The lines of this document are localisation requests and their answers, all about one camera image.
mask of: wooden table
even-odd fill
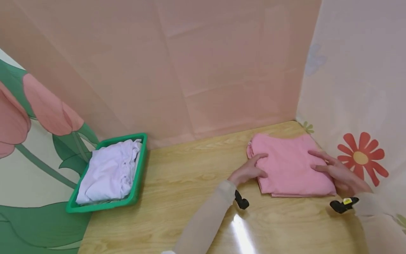
[[[215,187],[246,161],[247,143],[258,132],[280,138],[305,134],[292,121],[152,150],[138,204],[93,213],[79,253],[170,250]],[[208,253],[367,253],[354,214],[327,212],[333,197],[271,198],[255,180],[239,191],[250,207],[242,211],[234,203]]]

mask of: clothing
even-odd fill
[[[206,254],[233,203],[235,189],[235,185],[227,180],[220,183],[191,218],[173,251],[162,254]],[[375,194],[360,193],[357,197],[359,202],[354,209],[364,228],[369,254],[404,254],[406,235],[396,224],[393,213]]]
[[[278,139],[261,133],[254,135],[247,147],[248,158],[268,154],[256,164],[268,173],[267,178],[258,178],[261,193],[270,193],[272,197],[336,195],[331,177],[310,167],[311,164],[326,163],[308,154],[309,150],[317,150],[317,145],[308,134],[295,139]]]
[[[93,151],[89,169],[79,186],[76,203],[123,199],[128,195],[134,181],[141,145],[141,139],[126,140]]]

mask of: basket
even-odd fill
[[[80,177],[80,180],[79,180],[78,184],[76,185],[76,188],[73,191],[71,198],[68,201],[68,204],[66,205],[67,213],[87,213],[87,212],[93,212],[93,211],[99,211],[99,210],[106,210],[106,209],[111,209],[111,208],[115,208],[115,207],[119,207],[119,206],[129,206],[129,205],[135,204],[138,201],[139,196],[140,196],[140,189],[141,189],[141,184],[142,184],[142,180],[143,180],[143,175],[144,175],[147,153],[148,153],[147,134],[137,133],[137,134],[131,134],[131,135],[122,136],[122,137],[106,139],[97,145],[96,150],[99,150],[102,147],[107,147],[109,145],[116,144],[118,142],[126,141],[128,139],[131,139],[132,141],[135,141],[136,139],[142,140],[141,151],[139,153],[140,159],[138,161],[138,165],[137,165],[137,169],[135,172],[134,181],[133,181],[133,185],[131,187],[130,193],[121,200],[114,200],[111,202],[98,203],[98,204],[78,205],[76,203],[76,198],[78,196],[80,183],[82,182],[82,179],[85,176],[87,169],[89,168],[89,164],[88,164],[86,169],[84,170],[84,173]]]

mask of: hand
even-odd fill
[[[235,170],[228,178],[228,181],[234,183],[235,186],[238,187],[240,184],[245,183],[246,181],[252,178],[268,177],[268,174],[265,171],[255,167],[257,161],[265,157],[268,157],[268,154],[255,155],[254,157],[249,159],[246,163],[244,163],[241,167]]]
[[[360,192],[372,193],[371,187],[338,159],[331,157],[326,152],[308,151],[308,153],[327,162],[327,166],[311,165],[311,168],[329,174],[334,179],[334,184],[340,196],[352,197]]]

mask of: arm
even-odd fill
[[[258,154],[235,170],[228,180],[220,183],[212,196],[193,215],[183,230],[173,252],[162,254],[206,254],[223,221],[224,215],[232,205],[235,190],[239,184],[267,174],[256,168],[255,163],[267,154]]]
[[[369,254],[406,252],[406,235],[395,222],[390,209],[373,193],[359,193],[354,205],[361,221]]]
[[[406,253],[406,235],[396,224],[391,210],[372,193],[369,185],[325,152],[309,153],[327,161],[328,166],[312,165],[312,168],[329,174],[338,192],[341,191],[347,197],[359,198],[354,210],[364,229],[369,254]]]

